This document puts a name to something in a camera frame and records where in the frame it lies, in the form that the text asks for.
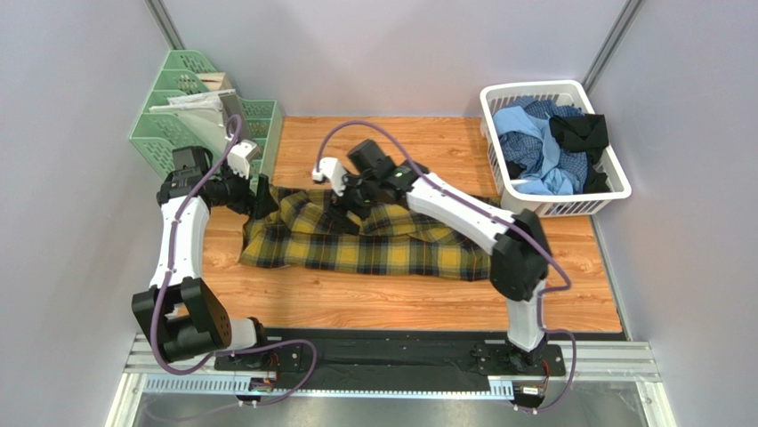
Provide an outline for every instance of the wooden table surface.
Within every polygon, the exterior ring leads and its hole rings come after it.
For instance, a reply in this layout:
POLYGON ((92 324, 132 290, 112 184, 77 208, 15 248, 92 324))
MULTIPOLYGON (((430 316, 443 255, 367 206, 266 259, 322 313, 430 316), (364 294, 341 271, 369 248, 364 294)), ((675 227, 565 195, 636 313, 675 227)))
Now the wooden table surface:
MULTIPOLYGON (((384 127, 414 159, 470 194, 496 196, 478 118, 362 117, 384 127)), ((287 117, 273 183, 321 188, 310 178, 321 140, 349 117, 287 117)), ((364 126, 341 130, 324 156, 350 165, 345 154, 372 138, 397 163, 390 142, 364 126)), ((203 277, 232 317, 257 317, 268 327, 503 330, 505 300, 487 280, 463 282, 420 276, 368 276, 286 267, 259 269, 237 263, 246 218, 215 208, 206 229, 203 277)), ((545 298, 548 327, 574 331, 621 331, 616 306, 587 217, 545 219, 558 263, 574 287, 545 298)), ((548 286, 561 285, 551 270, 548 286)))

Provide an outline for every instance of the white wall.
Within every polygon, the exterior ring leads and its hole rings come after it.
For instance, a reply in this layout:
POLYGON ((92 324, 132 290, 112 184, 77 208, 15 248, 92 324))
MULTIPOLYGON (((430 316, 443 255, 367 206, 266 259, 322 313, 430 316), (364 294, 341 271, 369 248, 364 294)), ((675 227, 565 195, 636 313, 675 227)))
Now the white wall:
POLYGON ((165 0, 188 49, 292 116, 477 116, 487 85, 581 80, 624 0, 165 0))
POLYGON ((0 424, 101 426, 157 259, 127 138, 167 47, 136 0, 0 9, 0 424))
POLYGON ((598 215, 680 426, 755 425, 758 4, 647 2, 596 90, 632 197, 598 215))

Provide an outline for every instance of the plaid shirt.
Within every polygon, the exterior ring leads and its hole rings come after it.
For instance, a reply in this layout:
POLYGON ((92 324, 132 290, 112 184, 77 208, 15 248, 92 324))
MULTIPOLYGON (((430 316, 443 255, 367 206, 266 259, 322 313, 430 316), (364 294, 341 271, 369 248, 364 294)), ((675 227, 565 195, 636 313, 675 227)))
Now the plaid shirt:
POLYGON ((377 205, 357 236, 336 235, 324 215, 331 190, 271 189, 279 210, 250 220, 239 262, 255 267, 287 265, 378 275, 489 277, 489 255, 466 236, 398 205, 377 205))

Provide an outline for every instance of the light blue clothing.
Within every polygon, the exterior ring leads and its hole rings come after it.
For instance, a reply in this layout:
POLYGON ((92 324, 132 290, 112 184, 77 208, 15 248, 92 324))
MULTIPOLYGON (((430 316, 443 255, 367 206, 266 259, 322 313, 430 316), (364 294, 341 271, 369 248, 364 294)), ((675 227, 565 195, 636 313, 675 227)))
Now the light blue clothing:
POLYGON ((576 175, 558 167, 561 150, 558 142, 550 133, 550 123, 547 119, 533 117, 522 107, 508 107, 497 111, 493 117, 498 137, 506 133, 526 135, 523 138, 536 161, 530 164, 521 178, 530 180, 516 187, 516 190, 526 194, 541 195, 570 195, 581 192, 583 183, 576 175))
POLYGON ((581 117, 585 113, 581 109, 570 105, 558 105, 553 100, 538 101, 531 96, 521 96, 505 107, 522 107, 530 116, 548 119, 558 117, 581 117))

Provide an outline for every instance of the white plastic basket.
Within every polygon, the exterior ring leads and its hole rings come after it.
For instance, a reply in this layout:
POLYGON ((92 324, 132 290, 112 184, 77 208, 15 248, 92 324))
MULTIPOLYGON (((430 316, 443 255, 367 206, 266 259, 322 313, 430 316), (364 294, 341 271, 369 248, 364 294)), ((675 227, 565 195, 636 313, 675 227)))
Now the white plastic basket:
POLYGON ((532 96, 537 100, 553 100, 558 105, 573 105, 584 113, 594 114, 593 106, 587 99, 584 88, 574 80, 548 82, 512 83, 485 87, 481 91, 481 134, 487 137, 487 155, 492 174, 495 176, 497 194, 501 195, 500 206, 513 212, 529 209, 539 216, 593 215, 611 200, 627 198, 632 188, 626 179, 618 158, 608 146, 595 165, 595 170, 608 175, 609 193, 575 194, 572 196, 538 196, 522 194, 513 187, 518 180, 511 181, 505 167, 503 150, 497 138, 492 115, 502 107, 516 101, 521 96, 532 96))

